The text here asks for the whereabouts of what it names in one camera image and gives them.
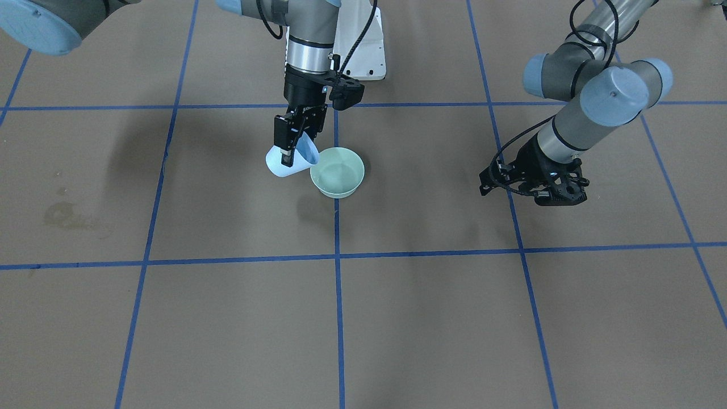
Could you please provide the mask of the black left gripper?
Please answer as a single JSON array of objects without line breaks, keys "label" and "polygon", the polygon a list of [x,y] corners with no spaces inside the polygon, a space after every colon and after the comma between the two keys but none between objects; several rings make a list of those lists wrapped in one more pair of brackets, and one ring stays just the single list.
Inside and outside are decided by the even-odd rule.
[{"label": "black left gripper", "polygon": [[571,158],[565,163],[552,160],[532,137],[508,165],[492,161],[480,172],[480,195],[485,197],[494,189],[504,191],[538,191],[534,202],[538,206],[575,206],[587,200],[585,188],[590,180],[583,178],[582,161]]}]

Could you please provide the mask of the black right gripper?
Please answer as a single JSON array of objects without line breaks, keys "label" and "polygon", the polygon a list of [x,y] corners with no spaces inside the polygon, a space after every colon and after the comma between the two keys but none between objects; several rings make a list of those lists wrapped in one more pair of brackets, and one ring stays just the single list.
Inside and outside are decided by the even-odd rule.
[{"label": "black right gripper", "polygon": [[324,87],[329,77],[330,70],[313,73],[293,65],[285,66],[283,95],[288,107],[286,114],[274,118],[274,145],[281,151],[281,165],[293,167],[294,150],[302,133],[314,141],[324,129],[327,114]]}]

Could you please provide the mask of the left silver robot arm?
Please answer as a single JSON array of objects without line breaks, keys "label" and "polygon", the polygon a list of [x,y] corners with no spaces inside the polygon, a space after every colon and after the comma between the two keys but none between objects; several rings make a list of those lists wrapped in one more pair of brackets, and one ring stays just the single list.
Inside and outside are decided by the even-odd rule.
[{"label": "left silver robot arm", "polygon": [[581,155],[670,93],[674,74],[657,58],[615,59],[654,1],[602,1],[553,53],[530,58],[522,83],[530,95],[562,101],[555,115],[524,131],[529,140],[511,162],[495,155],[480,173],[482,196],[504,189],[540,206],[575,206],[590,182]]}]

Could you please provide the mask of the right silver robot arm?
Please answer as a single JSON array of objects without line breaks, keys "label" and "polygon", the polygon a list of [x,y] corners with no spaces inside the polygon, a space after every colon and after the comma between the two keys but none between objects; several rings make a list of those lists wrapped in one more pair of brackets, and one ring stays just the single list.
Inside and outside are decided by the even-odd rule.
[{"label": "right silver robot arm", "polygon": [[[26,50],[18,81],[23,107],[148,109],[182,102],[186,60],[200,1],[3,1],[2,47]],[[335,54],[340,1],[215,1],[225,16],[285,39],[282,96],[273,119],[277,163],[301,163],[327,113],[360,103],[364,85]]]}]

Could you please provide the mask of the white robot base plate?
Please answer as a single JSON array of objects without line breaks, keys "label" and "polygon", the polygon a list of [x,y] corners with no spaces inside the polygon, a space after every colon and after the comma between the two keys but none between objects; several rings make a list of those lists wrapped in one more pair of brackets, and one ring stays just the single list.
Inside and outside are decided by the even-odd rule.
[{"label": "white robot base plate", "polygon": [[334,53],[348,60],[343,73],[360,81],[384,80],[387,74],[382,12],[376,7],[374,18],[351,58],[347,56],[371,16],[372,1],[342,1],[339,9]]}]

